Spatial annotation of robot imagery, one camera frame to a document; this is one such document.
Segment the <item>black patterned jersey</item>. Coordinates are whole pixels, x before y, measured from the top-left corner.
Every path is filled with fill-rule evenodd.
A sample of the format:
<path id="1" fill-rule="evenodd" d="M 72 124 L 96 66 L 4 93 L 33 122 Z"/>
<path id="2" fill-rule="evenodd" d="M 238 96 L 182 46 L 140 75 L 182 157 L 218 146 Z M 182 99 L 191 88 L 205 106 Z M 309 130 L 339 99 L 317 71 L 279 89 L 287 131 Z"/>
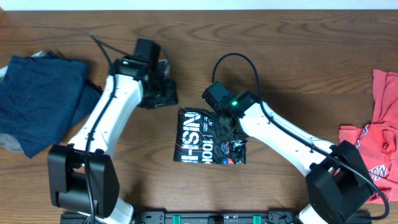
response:
<path id="1" fill-rule="evenodd" d="M 203 109 L 178 111 L 174 161 L 200 164 L 245 164 L 246 141 L 216 137 L 215 113 Z"/>

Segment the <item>red printed t-shirt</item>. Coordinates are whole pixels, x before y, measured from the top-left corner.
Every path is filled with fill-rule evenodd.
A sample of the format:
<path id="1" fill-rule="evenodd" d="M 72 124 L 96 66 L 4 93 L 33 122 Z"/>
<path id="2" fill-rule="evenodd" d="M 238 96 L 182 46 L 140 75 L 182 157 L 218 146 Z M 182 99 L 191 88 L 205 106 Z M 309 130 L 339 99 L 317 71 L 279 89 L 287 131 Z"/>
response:
<path id="1" fill-rule="evenodd" d="M 397 73 L 373 70 L 374 110 L 362 128 L 342 125 L 339 141 L 358 149 L 376 186 L 389 202 L 397 201 Z"/>

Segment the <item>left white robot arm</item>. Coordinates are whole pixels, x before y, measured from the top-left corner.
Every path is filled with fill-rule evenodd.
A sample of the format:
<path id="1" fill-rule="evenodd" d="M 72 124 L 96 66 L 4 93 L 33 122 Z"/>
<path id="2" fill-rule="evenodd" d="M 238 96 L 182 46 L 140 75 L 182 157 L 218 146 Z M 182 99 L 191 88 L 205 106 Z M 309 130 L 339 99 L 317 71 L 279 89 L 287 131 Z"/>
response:
<path id="1" fill-rule="evenodd" d="M 117 143 L 132 112 L 178 102 L 169 61 L 119 58 L 106 89 L 79 132 L 47 156 L 50 198 L 67 210 L 60 223 L 131 223 L 134 207 L 119 196 L 113 164 Z"/>

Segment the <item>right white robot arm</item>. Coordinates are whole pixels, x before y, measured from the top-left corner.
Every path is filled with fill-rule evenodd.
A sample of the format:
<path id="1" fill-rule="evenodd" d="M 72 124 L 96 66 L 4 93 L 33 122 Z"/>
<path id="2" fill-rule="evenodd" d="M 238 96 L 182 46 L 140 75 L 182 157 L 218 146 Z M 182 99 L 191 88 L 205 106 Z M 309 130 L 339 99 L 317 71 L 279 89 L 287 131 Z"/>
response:
<path id="1" fill-rule="evenodd" d="M 206 98 L 218 115 L 217 137 L 238 140 L 252 137 L 288 160 L 305 177 L 309 203 L 298 213 L 299 223 L 348 223 L 365 219 L 358 210 L 379 189 L 357 148 L 338 145 L 298 128 L 275 113 L 258 96 L 219 91 Z"/>

